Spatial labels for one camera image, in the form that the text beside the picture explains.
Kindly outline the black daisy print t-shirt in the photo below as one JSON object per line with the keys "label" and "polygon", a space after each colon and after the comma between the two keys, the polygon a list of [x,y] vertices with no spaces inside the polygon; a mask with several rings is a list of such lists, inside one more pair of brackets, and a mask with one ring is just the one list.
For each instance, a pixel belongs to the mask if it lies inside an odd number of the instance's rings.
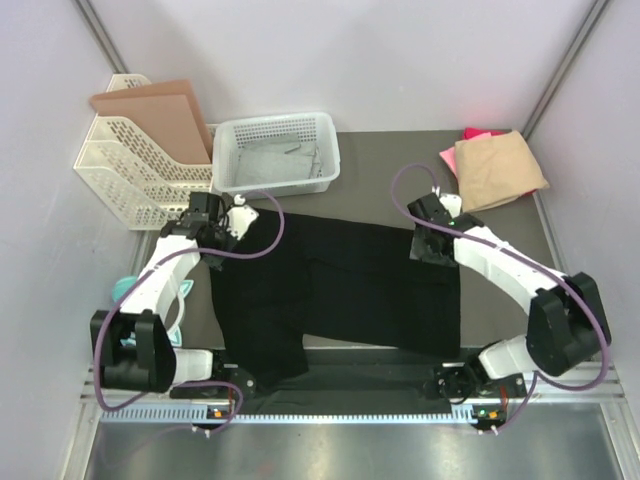
{"label": "black daisy print t-shirt", "polygon": [[461,346],[456,267],[409,258],[413,234],[388,226],[262,210],[210,273],[230,359],[265,382],[308,370],[303,338],[396,347],[441,359]]}

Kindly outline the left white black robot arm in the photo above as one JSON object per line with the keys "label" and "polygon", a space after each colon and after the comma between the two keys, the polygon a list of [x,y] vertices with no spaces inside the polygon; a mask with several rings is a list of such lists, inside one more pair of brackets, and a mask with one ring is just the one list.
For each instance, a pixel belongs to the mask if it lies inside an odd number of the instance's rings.
{"label": "left white black robot arm", "polygon": [[227,374],[214,364],[214,353],[175,347],[170,336],[184,317],[182,282],[202,260],[214,269],[224,261],[199,250],[233,251],[256,219],[240,195],[229,205],[215,194],[190,195],[187,209],[161,229],[151,259],[115,311],[98,310],[90,320],[97,393],[164,393],[186,382],[209,397],[224,390]]}

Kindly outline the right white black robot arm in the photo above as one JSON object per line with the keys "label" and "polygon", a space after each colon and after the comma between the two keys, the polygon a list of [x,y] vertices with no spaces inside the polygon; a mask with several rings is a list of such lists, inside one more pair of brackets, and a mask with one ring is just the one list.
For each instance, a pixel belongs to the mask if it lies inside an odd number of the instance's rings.
{"label": "right white black robot arm", "polygon": [[541,372],[559,377],[606,350],[611,333],[595,280],[547,268],[502,241],[478,218],[452,216],[435,193],[407,206],[415,222],[411,256],[464,266],[503,291],[528,316],[525,334],[484,347],[466,360],[469,388],[487,396],[504,378]]}

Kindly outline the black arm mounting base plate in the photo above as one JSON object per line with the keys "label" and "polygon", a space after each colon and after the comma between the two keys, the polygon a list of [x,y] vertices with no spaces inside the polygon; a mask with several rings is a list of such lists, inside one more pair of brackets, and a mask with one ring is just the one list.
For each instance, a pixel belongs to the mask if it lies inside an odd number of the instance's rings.
{"label": "black arm mounting base plate", "polygon": [[500,409],[526,395],[524,378],[512,375],[482,386],[465,371],[473,355],[454,362],[397,349],[326,348],[305,351],[308,370],[265,382],[217,350],[211,380],[227,381],[244,394],[244,414],[357,415],[449,413],[458,402],[483,401]]}

